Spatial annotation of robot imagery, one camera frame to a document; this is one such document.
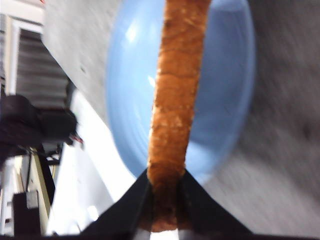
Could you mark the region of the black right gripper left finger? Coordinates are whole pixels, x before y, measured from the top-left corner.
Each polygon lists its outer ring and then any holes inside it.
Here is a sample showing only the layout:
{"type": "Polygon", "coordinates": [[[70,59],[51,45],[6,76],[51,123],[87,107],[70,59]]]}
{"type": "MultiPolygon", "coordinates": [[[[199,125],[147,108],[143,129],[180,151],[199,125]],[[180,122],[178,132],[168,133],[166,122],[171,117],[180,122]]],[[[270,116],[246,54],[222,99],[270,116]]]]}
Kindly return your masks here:
{"type": "Polygon", "coordinates": [[[84,229],[86,237],[149,237],[153,193],[143,172],[125,194],[84,229]]]}

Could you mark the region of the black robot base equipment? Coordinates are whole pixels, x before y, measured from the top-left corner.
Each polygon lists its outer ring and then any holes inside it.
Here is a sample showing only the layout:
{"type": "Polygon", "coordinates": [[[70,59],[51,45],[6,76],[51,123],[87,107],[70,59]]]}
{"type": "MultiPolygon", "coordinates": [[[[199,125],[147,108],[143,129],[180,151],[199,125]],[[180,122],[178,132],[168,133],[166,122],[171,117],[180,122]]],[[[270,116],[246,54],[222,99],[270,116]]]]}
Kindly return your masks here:
{"type": "Polygon", "coordinates": [[[42,144],[83,143],[77,118],[67,108],[41,108],[23,95],[0,97],[0,167],[7,159],[25,155],[42,144]]]}

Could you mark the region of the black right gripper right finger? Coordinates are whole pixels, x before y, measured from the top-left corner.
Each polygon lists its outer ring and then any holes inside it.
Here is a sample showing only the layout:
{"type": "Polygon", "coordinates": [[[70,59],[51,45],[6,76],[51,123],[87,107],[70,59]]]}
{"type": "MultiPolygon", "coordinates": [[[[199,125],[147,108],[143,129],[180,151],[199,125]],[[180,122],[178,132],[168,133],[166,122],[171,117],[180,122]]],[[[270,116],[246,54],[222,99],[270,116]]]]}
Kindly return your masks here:
{"type": "Polygon", "coordinates": [[[253,234],[216,202],[187,170],[177,185],[176,218],[180,237],[253,234]]]}

